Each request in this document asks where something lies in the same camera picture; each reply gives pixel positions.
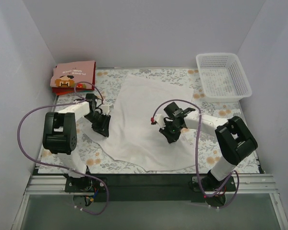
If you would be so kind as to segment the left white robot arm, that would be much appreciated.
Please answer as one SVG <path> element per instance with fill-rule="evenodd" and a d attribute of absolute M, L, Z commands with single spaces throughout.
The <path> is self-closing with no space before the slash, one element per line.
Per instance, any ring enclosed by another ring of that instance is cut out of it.
<path fill-rule="evenodd" d="M 57 155 L 63 166 L 69 172 L 67 178 L 72 186 L 86 192 L 93 188 L 93 179 L 89 174 L 88 166 L 74 150 L 77 146 L 76 123 L 85 118 L 91 123 L 94 132 L 103 137 L 109 137 L 109 123 L 111 105 L 97 104 L 98 97 L 88 93 L 84 100 L 75 100 L 74 103 L 57 112 L 48 112 L 45 116 L 43 147 Z"/>

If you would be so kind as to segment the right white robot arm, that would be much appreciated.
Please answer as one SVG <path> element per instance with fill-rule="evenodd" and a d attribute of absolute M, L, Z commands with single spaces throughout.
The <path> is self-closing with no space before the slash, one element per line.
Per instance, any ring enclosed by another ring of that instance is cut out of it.
<path fill-rule="evenodd" d="M 233 174 L 235 168 L 258 148 L 254 136 L 239 116 L 230 119 L 202 114 L 200 108 L 179 108 L 175 100 L 166 102 L 166 115 L 153 113 L 151 124 L 159 125 L 159 132 L 168 143 L 178 141 L 184 128 L 197 131 L 195 139 L 195 158 L 198 158 L 199 135 L 201 132 L 216 137 L 221 150 L 221 158 L 203 178 L 197 178 L 201 191 L 207 189 L 219 192 Z"/>

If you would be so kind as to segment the white t shirt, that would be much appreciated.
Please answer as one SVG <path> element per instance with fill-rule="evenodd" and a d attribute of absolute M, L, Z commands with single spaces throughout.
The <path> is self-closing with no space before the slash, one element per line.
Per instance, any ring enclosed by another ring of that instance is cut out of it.
<path fill-rule="evenodd" d="M 194 145 L 184 136 L 169 144 L 151 124 L 155 109 L 170 99 L 190 101 L 193 90 L 158 80 L 128 75 L 111 111 L 109 137 L 90 127 L 83 132 L 111 158 L 138 165 L 146 171 L 173 171 L 192 167 Z"/>

